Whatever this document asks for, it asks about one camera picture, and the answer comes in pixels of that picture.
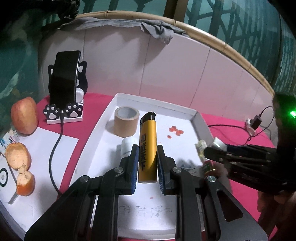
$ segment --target paw print decoration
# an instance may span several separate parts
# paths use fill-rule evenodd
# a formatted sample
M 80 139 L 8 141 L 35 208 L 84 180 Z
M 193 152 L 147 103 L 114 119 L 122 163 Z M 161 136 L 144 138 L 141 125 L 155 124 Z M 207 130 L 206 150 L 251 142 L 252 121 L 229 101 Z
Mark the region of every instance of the paw print decoration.
M 74 104 L 67 104 L 64 113 L 68 118 L 76 118 L 82 115 L 83 105 L 79 105 L 77 102 Z
M 45 109 L 42 111 L 43 114 L 46 116 L 46 119 L 48 120 L 56 120 L 60 116 L 60 109 L 56 107 L 55 104 L 52 105 L 46 105 Z

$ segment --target power strip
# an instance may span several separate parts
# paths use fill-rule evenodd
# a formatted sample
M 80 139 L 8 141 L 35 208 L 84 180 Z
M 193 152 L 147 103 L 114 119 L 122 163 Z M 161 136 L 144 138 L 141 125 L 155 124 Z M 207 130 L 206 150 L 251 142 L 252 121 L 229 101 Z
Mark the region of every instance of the power strip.
M 254 136 L 256 131 L 251 127 L 251 119 L 247 119 L 244 123 L 246 131 L 249 133 L 250 136 Z

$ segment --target white box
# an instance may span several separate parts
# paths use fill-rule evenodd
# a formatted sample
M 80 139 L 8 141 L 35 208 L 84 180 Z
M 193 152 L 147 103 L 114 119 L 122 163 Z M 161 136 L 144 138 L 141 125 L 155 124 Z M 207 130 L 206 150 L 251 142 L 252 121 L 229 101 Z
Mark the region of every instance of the white box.
M 0 154 L 0 200 L 12 204 L 18 196 L 16 191 L 15 176 L 8 166 L 6 158 Z
M 7 146 L 11 143 L 18 143 L 20 141 L 20 137 L 17 132 L 13 129 L 10 129 L 2 139 L 0 139 L 0 152 L 5 155 L 5 150 Z
M 89 175 L 91 178 L 101 176 L 119 165 L 123 138 L 114 135 L 112 127 L 114 111 L 121 106 L 138 109 L 140 118 L 149 111 L 156 113 L 157 144 L 163 145 L 165 155 L 174 158 L 177 166 L 202 165 L 195 144 L 204 139 L 209 145 L 213 142 L 213 136 L 200 113 L 167 102 L 118 93 L 92 131 L 77 163 L 71 184 L 82 175 Z M 177 136 L 169 132 L 173 125 L 184 133 Z M 134 137 L 139 139 L 139 125 Z M 137 182 L 134 195 L 119 196 L 119 236 L 148 240 L 174 239 L 175 228 L 176 197 L 163 196 L 158 182 Z

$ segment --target table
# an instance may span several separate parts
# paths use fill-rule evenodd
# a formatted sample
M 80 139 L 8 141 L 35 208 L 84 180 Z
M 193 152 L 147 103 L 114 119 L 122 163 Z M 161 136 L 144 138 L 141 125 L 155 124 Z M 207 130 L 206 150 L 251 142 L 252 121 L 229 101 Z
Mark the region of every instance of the table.
M 60 186 L 60 191 L 65 192 L 69 185 L 74 173 L 76 164 L 81 155 L 81 152 L 89 138 L 95 124 L 103 114 L 107 105 L 112 100 L 112 96 L 87 93 L 84 97 L 84 110 L 83 110 L 83 121 L 72 122 L 64 125 L 64 135 L 78 138 L 78 143 L 72 153 L 68 166 L 63 176 L 63 180 Z M 48 104 L 49 97 L 44 98 L 37 104 L 38 114 L 40 116 L 39 127 L 60 133 L 60 125 L 47 125 L 45 116 L 42 113 L 45 105 Z M 214 115 L 202 114 L 208 125 L 213 124 L 227 124 L 244 126 L 244 123 L 237 120 L 227 119 L 224 117 L 218 117 Z M 248 134 L 239 128 L 217 126 L 210 128 L 214 137 L 218 137 L 226 144 L 241 145 L 244 144 L 248 138 Z M 261 145 L 267 147 L 274 147 L 272 142 L 263 132 L 249 142 L 249 144 Z M 246 187 L 242 184 L 230 180 L 234 197 L 245 207 L 245 209 L 253 216 L 254 219 L 258 220 L 260 213 L 257 211 L 257 191 L 255 189 Z M 135 241 L 131 239 L 121 238 L 121 241 Z

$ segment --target yellow lighter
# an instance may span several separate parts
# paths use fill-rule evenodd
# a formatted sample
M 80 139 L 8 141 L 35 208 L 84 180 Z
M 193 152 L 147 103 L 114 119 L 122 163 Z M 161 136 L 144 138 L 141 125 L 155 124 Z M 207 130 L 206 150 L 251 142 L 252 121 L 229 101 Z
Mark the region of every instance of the yellow lighter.
M 139 183 L 157 182 L 156 114 L 148 112 L 140 121 Z

